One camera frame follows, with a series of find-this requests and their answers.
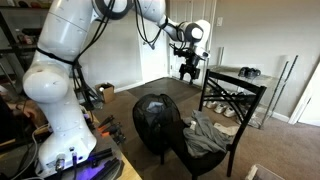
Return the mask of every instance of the beige carpet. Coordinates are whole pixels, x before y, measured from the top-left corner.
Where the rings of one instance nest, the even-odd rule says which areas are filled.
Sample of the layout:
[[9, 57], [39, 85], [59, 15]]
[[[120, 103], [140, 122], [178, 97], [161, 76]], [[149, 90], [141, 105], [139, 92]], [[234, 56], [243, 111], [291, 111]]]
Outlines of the beige carpet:
[[[200, 93], [177, 103], [182, 117], [190, 116], [198, 108]], [[116, 94], [116, 99], [94, 114], [100, 120], [113, 114], [121, 122], [127, 137], [121, 149], [143, 179], [191, 179], [191, 174], [169, 151], [165, 164], [153, 155], [140, 140], [132, 119], [132, 108], [138, 98], [128, 91]], [[230, 119], [204, 108], [213, 121], [231, 125]], [[320, 179], [320, 128], [304, 124], [289, 125], [269, 119], [264, 130], [248, 127], [239, 142], [231, 178], [226, 177], [228, 157], [214, 170], [199, 177], [205, 179], [244, 179], [253, 164], [261, 164], [288, 179]]]

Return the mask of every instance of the chair leg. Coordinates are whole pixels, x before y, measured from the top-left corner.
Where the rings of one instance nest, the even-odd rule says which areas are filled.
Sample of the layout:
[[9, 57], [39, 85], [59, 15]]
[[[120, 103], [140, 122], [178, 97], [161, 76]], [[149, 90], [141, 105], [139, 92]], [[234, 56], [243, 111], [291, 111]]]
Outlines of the chair leg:
[[198, 179], [198, 176], [192, 175], [192, 180], [197, 180], [197, 179]]
[[162, 151], [160, 154], [160, 163], [161, 163], [161, 165], [164, 164], [164, 151]]
[[228, 171], [227, 176], [230, 177], [232, 173], [233, 159], [234, 159], [235, 150], [230, 151], [229, 163], [228, 163]]

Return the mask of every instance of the door frame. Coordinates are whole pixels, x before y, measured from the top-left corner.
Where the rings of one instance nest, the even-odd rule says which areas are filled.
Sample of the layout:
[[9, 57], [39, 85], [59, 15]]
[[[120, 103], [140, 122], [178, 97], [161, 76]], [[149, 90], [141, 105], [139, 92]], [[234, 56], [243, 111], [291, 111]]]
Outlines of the door frame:
[[313, 72], [312, 77], [310, 79], [310, 81], [308, 82], [308, 85], [306, 87], [306, 89], [304, 90], [299, 103], [297, 104], [296, 108], [294, 109], [290, 120], [289, 120], [289, 124], [295, 124], [299, 121], [301, 115], [303, 114], [304, 110], [306, 109], [312, 95], [313, 95], [313, 87], [314, 84], [317, 84], [316, 82], [316, 74], [320, 74], [320, 62], [318, 62], [317, 68], [316, 70]]

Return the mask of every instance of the doorway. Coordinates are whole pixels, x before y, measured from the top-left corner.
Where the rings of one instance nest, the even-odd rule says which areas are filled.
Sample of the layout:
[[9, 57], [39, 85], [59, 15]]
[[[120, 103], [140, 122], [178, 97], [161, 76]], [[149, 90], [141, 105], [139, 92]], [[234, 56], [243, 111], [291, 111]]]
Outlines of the doorway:
[[290, 124], [296, 122], [320, 126], [320, 63], [318, 63], [306, 90], [304, 91], [292, 117]]

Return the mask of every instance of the floor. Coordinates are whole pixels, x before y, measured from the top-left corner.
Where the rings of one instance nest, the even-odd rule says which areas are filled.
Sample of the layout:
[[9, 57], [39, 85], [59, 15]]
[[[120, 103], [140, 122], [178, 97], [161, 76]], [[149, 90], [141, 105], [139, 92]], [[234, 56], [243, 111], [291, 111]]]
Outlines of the floor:
[[[174, 152], [165, 155], [165, 165], [142, 143], [136, 132], [132, 108], [142, 96], [164, 93], [177, 104], [182, 117], [198, 109], [201, 90], [181, 81], [162, 78], [143, 86], [116, 94], [116, 99], [95, 110], [98, 119], [114, 115], [122, 124], [127, 140], [120, 146], [122, 152], [143, 179], [191, 179], [191, 175]], [[230, 119], [204, 108], [212, 121], [234, 123]], [[261, 164], [285, 179], [320, 178], [320, 128], [297, 123], [289, 125], [270, 118], [264, 130], [248, 127], [239, 142], [232, 176], [226, 177], [228, 156], [214, 170], [199, 177], [205, 179], [244, 179], [250, 167]]]

